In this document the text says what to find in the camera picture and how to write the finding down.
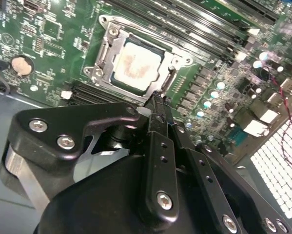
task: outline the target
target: silver screw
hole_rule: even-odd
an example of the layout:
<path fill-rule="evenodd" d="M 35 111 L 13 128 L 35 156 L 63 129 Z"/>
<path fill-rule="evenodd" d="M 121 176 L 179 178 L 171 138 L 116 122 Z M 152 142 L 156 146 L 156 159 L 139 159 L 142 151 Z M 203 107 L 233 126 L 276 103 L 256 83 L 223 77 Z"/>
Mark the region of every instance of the silver screw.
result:
<path fill-rule="evenodd" d="M 286 226 L 284 226 L 284 224 L 280 221 L 280 220 L 276 220 L 276 223 L 278 224 L 279 228 L 284 231 L 285 233 L 288 233 L 288 229 L 286 228 Z"/>
<path fill-rule="evenodd" d="M 118 35 L 118 30 L 116 28 L 110 28 L 109 29 L 109 34 L 113 37 Z"/>
<path fill-rule="evenodd" d="M 208 145 L 204 145 L 204 149 L 209 153 L 212 152 L 212 149 Z"/>
<path fill-rule="evenodd" d="M 269 230 L 271 230 L 273 233 L 277 232 L 276 226 L 268 218 L 265 218 L 265 223 Z"/>
<path fill-rule="evenodd" d="M 98 76 L 98 77 L 100 77 L 100 76 L 102 76 L 102 72 L 101 71 L 96 71 L 96 76 Z"/>
<path fill-rule="evenodd" d="M 60 136 L 57 140 L 57 144 L 65 150 L 71 150 L 75 146 L 75 143 L 70 136 Z"/>
<path fill-rule="evenodd" d="M 237 233 L 237 226 L 228 215 L 223 215 L 223 223 L 231 233 Z"/>
<path fill-rule="evenodd" d="M 156 198 L 157 202 L 163 209 L 170 210 L 172 208 L 172 200 L 167 194 L 158 193 Z"/>
<path fill-rule="evenodd" d="M 37 133 L 45 132 L 48 128 L 47 124 L 44 121 L 38 119 L 32 120 L 29 123 L 29 127 L 32 131 Z"/>
<path fill-rule="evenodd" d="M 178 129 L 181 133 L 184 133 L 184 132 L 185 132 L 185 129 L 183 129 L 183 128 L 180 127 L 180 126 L 177 126 L 177 129 Z"/>
<path fill-rule="evenodd" d="M 135 114 L 135 111 L 134 111 L 134 109 L 133 109 L 132 107 L 127 107 L 127 108 L 126 108 L 126 111 L 127 111 L 128 113 L 130 113 L 131 115 L 134 115 L 134 114 Z"/>

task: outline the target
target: perforated metal panel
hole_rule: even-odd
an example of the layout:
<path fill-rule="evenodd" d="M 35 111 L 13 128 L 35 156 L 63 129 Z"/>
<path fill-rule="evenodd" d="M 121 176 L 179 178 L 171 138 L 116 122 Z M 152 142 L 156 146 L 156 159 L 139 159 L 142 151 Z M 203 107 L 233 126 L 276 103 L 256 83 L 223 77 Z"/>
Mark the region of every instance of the perforated metal panel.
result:
<path fill-rule="evenodd" d="M 292 218 L 292 166 L 283 158 L 281 138 L 287 121 L 252 157 L 251 161 L 288 219 Z M 284 137 L 284 149 L 292 162 L 292 125 Z"/>

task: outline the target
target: sata port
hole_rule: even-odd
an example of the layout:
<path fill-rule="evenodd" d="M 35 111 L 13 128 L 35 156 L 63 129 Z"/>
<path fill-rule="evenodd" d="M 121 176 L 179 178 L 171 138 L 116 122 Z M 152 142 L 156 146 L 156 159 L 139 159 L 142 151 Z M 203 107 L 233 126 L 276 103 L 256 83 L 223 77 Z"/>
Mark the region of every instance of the sata port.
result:
<path fill-rule="evenodd" d="M 28 0 L 23 1 L 23 7 L 30 11 L 39 12 L 39 6 Z"/>

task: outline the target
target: motherboard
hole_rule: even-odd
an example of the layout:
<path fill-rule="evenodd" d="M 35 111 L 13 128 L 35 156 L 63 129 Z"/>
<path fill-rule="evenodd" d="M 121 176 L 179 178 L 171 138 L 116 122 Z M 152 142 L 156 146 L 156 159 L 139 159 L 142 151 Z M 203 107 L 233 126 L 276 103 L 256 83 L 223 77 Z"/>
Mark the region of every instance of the motherboard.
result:
<path fill-rule="evenodd" d="M 229 151 L 268 135 L 279 87 L 292 94 L 292 2 L 2 0 L 0 61 L 49 106 L 141 106 L 161 90 L 194 143 Z"/>

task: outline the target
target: green circuit board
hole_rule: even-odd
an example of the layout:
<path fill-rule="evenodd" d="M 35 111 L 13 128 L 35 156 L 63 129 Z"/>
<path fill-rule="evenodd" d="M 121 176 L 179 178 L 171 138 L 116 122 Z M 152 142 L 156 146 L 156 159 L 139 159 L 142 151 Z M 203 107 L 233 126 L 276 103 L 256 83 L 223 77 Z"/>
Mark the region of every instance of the green circuit board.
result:
<path fill-rule="evenodd" d="M 6 69 L 0 74 L 19 94 L 49 106 L 62 105 L 61 92 L 65 82 L 92 84 L 84 73 L 84 67 L 95 63 L 106 31 L 99 23 L 99 16 L 123 17 L 192 52 L 192 64 L 179 69 L 166 95 L 172 98 L 175 118 L 191 121 L 193 140 L 197 134 L 206 139 L 213 136 L 213 139 L 208 139 L 216 145 L 223 138 L 231 138 L 232 130 L 228 128 L 226 117 L 233 118 L 240 109 L 247 108 L 253 102 L 252 98 L 240 93 L 238 88 L 244 78 L 253 74 L 252 64 L 257 60 L 258 51 L 269 51 L 269 57 L 273 60 L 292 64 L 292 4 L 277 0 L 258 1 L 277 15 L 276 19 L 272 14 L 268 19 L 260 19 L 236 7 L 233 1 L 172 2 L 173 7 L 178 6 L 183 12 L 198 15 L 196 11 L 204 9 L 212 12 L 217 19 L 223 19 L 225 23 L 219 27 L 219 21 L 216 32 L 228 35 L 227 38 L 217 37 L 221 34 L 207 35 L 206 31 L 201 35 L 207 38 L 207 42 L 197 37 L 195 40 L 189 38 L 191 34 L 181 28 L 181 23 L 177 23 L 183 16 L 176 8 L 170 8 L 171 3 L 165 0 L 6 0 L 5 7 L 0 9 L 0 60 L 10 62 L 16 56 L 24 55 L 33 61 L 34 72 L 18 76 L 13 69 Z M 259 29 L 259 33 L 250 34 L 249 29 Z M 245 48 L 234 41 L 235 37 L 245 42 L 251 37 L 254 39 L 253 45 Z M 245 59 L 234 61 L 234 55 L 227 52 L 227 45 L 233 45 L 234 50 L 245 54 Z M 202 93 L 189 100 L 189 105 L 183 105 L 184 100 L 188 101 L 185 95 L 200 73 L 207 73 L 204 77 L 209 83 L 201 84 Z M 292 77 L 288 71 L 281 75 Z M 214 82 L 217 80 L 225 83 L 225 89 L 219 91 L 219 98 L 208 97 L 212 107 L 207 109 L 202 101 L 210 90 L 216 89 Z M 277 90 L 268 82 L 259 85 L 262 90 Z M 142 102 L 123 93 L 105 87 L 100 89 L 142 105 Z M 225 111 L 227 102 L 234 104 L 233 114 Z M 196 116 L 200 109 L 205 113 L 203 118 Z"/>

